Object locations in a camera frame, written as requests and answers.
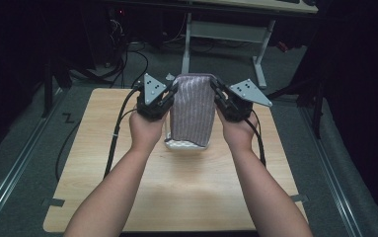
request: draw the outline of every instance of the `light wood surface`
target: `light wood surface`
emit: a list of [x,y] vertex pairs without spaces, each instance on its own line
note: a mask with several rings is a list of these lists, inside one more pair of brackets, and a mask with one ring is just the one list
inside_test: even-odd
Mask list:
[[309,6],[300,0],[299,3],[288,3],[276,0],[191,0],[192,2],[223,4],[239,7],[259,8],[266,10],[296,12],[296,13],[317,13],[318,8]]
[[[45,231],[63,232],[78,205],[103,179],[116,118],[128,92],[93,91],[54,194],[54,198],[64,199],[65,203],[49,208],[43,224]],[[127,110],[135,104],[136,95]],[[262,124],[267,168],[289,195],[297,195],[270,110],[261,106],[255,110]],[[114,164],[128,150],[130,141],[126,117],[118,136]],[[259,154],[256,139],[253,144]],[[297,204],[305,215],[302,204]],[[124,227],[124,231],[253,229],[218,116],[210,145],[204,151],[170,150],[162,141],[157,144]]]

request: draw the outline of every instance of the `finger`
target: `finger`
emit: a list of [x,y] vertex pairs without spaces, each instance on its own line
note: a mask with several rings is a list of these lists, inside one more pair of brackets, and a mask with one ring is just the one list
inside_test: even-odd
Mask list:
[[217,115],[219,116],[220,120],[222,122],[224,122],[226,120],[226,118],[223,116],[222,112],[216,106],[215,106],[215,109],[216,109]]

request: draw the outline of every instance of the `gray carpet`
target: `gray carpet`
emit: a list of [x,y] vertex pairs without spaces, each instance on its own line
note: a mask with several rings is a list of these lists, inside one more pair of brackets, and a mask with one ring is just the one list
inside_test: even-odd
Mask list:
[[[136,44],[132,48],[137,49],[141,46]],[[256,46],[253,44],[237,48],[215,45],[211,50],[209,45],[194,46],[190,72],[213,73],[231,81],[246,78],[256,80],[249,57],[254,48]],[[263,60],[268,84],[266,94],[288,85],[305,50],[306,48],[293,49],[287,53],[272,47],[267,50]],[[154,77],[165,77],[168,73],[178,75],[181,71],[182,49],[178,43],[170,44],[163,49],[146,45],[140,52],[148,58],[147,72]],[[143,72],[145,63],[145,59],[139,54],[128,54],[124,70],[126,87]],[[118,80],[115,86],[119,87],[120,84]],[[65,97],[59,101],[59,106],[31,154],[30,162],[1,209],[0,236],[61,236],[45,233],[42,229],[48,209],[44,199],[51,198],[56,189],[55,165],[62,144],[82,117],[92,90],[98,86],[76,80],[68,92],[63,92]],[[42,96],[42,90],[38,91],[33,104],[18,117],[0,145],[0,184],[41,120]],[[313,136],[307,130],[308,124],[292,99],[294,96],[283,96],[274,101],[271,111],[299,193],[309,198],[304,206],[312,231],[315,236],[348,236],[327,184],[312,140]],[[324,106],[324,114],[321,127],[322,141],[343,184],[361,232],[363,236],[378,236],[377,206],[342,145],[327,105]],[[59,171],[62,170],[73,137],[68,140],[61,154]]]

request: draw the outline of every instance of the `person's right hand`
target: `person's right hand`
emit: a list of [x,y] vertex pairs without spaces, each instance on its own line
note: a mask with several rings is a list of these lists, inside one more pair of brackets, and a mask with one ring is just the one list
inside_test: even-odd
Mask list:
[[132,112],[129,119],[132,149],[150,153],[161,138],[162,127],[167,114],[162,119],[149,121],[138,112]]
[[[216,111],[223,124],[223,136],[231,151],[252,150],[253,129],[245,121],[227,121],[218,108]],[[257,127],[258,121],[253,113],[251,113],[249,121]]]

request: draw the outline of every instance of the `table leg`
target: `table leg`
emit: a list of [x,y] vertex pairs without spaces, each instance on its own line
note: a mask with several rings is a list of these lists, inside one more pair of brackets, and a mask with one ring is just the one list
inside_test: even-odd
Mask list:
[[262,47],[260,48],[259,55],[253,57],[254,67],[256,69],[257,79],[259,81],[259,87],[261,89],[266,88],[265,76],[262,69],[262,60],[265,55],[265,49],[268,45],[269,38],[271,37],[272,29],[274,28],[275,20],[271,20],[265,31],[265,36],[263,38]]

